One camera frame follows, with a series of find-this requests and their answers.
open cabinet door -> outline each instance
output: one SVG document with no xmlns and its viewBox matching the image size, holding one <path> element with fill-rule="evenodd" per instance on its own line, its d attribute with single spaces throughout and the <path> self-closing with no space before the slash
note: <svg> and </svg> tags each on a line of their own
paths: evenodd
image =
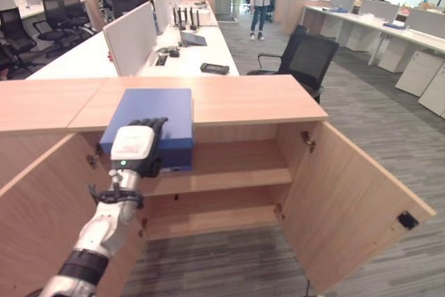
<svg viewBox="0 0 445 297">
<path fill-rule="evenodd" d="M 23 297 L 42 288 L 71 253 L 95 212 L 87 185 L 103 190 L 110 184 L 100 163 L 89 166 L 92 151 L 82 135 L 67 135 L 0 189 L 0 296 Z M 140 237 L 133 223 L 132 244 L 115 258 L 121 266 L 113 260 L 108 265 L 100 296 L 119 296 L 139 257 L 144 243 L 134 241 Z"/>
<path fill-rule="evenodd" d="M 413 219 L 436 213 L 329 123 L 319 123 L 311 139 L 316 147 L 305 152 L 282 224 L 322 293 L 404 236 Z"/>
</svg>

robotic arm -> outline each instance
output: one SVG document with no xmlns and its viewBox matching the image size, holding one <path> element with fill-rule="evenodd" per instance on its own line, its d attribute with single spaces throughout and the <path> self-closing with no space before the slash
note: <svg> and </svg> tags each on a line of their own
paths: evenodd
<svg viewBox="0 0 445 297">
<path fill-rule="evenodd" d="M 111 187 L 90 192 L 97 203 L 95 215 L 82 228 L 79 239 L 57 276 L 36 296 L 93 297 L 108 262 L 125 243 L 136 209 L 143 207 L 138 192 L 142 177 L 156 177 L 161 159 L 156 151 L 167 118 L 133 121 L 121 127 L 111 149 Z"/>
</svg>

jeans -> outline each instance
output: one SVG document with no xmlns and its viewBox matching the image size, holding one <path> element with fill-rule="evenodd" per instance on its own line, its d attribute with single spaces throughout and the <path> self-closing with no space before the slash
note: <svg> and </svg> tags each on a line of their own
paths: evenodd
<svg viewBox="0 0 445 297">
<path fill-rule="evenodd" d="M 264 20 L 266 19 L 267 8 L 269 6 L 255 6 L 255 12 L 253 13 L 252 26 L 250 31 L 255 31 L 255 26 L 258 22 L 259 16 L 259 31 L 263 31 Z"/>
</svg>

blue box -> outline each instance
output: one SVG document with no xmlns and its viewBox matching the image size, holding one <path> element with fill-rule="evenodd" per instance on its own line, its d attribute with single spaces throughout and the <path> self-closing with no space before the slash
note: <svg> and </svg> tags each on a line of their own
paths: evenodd
<svg viewBox="0 0 445 297">
<path fill-rule="evenodd" d="M 163 168 L 190 170 L 193 151 L 192 92 L 189 88 L 129 88 L 107 126 L 100 145 L 110 153 L 120 127 L 133 120 L 167 117 L 158 146 Z"/>
</svg>

cabinet shelf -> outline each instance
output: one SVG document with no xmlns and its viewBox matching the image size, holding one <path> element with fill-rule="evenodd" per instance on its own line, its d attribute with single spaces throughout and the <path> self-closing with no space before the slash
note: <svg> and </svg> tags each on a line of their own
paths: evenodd
<svg viewBox="0 0 445 297">
<path fill-rule="evenodd" d="M 289 170 L 274 141 L 197 144 L 193 170 L 143 179 L 144 196 L 290 184 Z"/>
<path fill-rule="evenodd" d="M 149 199 L 150 240 L 274 225 L 270 186 Z"/>
</svg>

